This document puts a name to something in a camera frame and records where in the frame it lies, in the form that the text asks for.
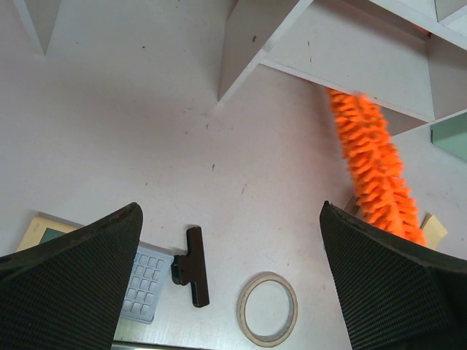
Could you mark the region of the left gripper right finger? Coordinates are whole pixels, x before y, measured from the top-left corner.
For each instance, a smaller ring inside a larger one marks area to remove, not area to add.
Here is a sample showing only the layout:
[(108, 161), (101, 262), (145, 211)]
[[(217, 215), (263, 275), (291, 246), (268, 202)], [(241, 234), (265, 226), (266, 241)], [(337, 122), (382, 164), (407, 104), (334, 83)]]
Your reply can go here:
[(466, 261), (326, 201), (320, 231), (353, 349), (465, 349)]

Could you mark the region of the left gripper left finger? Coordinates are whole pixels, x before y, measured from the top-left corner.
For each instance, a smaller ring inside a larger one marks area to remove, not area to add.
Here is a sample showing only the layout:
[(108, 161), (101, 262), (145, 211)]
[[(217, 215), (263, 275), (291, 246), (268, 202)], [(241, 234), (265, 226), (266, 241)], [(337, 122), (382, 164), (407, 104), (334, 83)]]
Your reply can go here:
[(1, 258), (2, 349), (110, 349), (142, 231), (130, 203)]

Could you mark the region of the orange microfiber duster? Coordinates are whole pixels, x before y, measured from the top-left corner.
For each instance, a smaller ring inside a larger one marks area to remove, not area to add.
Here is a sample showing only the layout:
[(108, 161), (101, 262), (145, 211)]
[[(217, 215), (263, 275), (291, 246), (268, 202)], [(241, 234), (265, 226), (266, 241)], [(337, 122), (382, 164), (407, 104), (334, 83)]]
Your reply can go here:
[(327, 89), (343, 158), (364, 220), (421, 246), (418, 208), (403, 179), (404, 164), (380, 107), (365, 95)]

